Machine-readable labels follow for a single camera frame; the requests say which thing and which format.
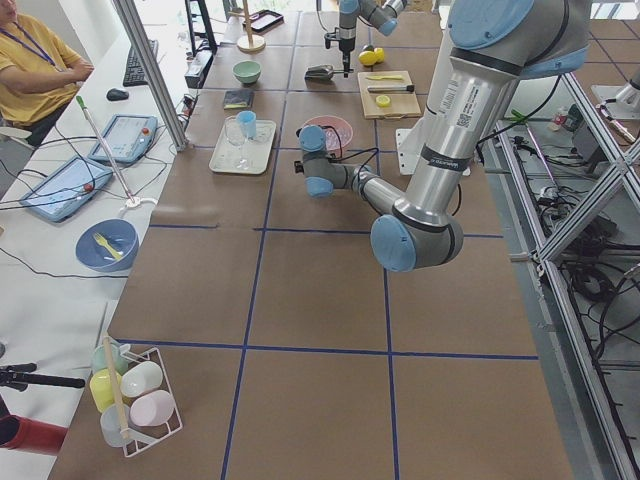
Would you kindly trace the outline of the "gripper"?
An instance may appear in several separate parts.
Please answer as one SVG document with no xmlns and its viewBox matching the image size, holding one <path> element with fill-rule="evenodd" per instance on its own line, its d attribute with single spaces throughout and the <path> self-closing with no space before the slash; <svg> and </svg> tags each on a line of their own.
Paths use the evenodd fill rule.
<svg viewBox="0 0 640 480">
<path fill-rule="evenodd" d="M 333 43 L 338 44 L 342 52 L 343 76 L 350 74 L 350 53 L 355 49 L 356 28 L 335 27 L 333 31 L 324 34 L 324 45 L 330 49 Z"/>
</svg>

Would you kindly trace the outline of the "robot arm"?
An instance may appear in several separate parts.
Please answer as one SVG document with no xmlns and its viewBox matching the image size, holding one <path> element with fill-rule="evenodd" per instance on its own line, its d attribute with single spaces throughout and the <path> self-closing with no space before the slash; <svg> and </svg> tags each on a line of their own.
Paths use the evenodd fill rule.
<svg viewBox="0 0 640 480">
<path fill-rule="evenodd" d="M 338 44 L 342 55 L 342 73 L 345 78 L 353 72 L 351 54 L 356 45 L 357 22 L 362 20 L 384 36 L 396 29 L 398 17 L 409 5 L 407 0 L 388 0 L 379 5 L 373 0 L 339 1 L 338 26 L 324 34 L 325 48 Z"/>
<path fill-rule="evenodd" d="M 447 18 L 440 61 L 444 83 L 435 110 L 417 123 L 423 143 L 409 185 L 401 191 L 366 165 L 333 163 L 325 131 L 301 128 L 295 170 L 312 197 L 351 189 L 379 213 L 370 243 L 387 270 L 407 272 L 455 258 L 463 231 L 447 207 L 482 134 L 495 125 L 501 101 L 517 83 L 559 76 L 585 61 L 588 1 L 456 1 Z"/>
</svg>

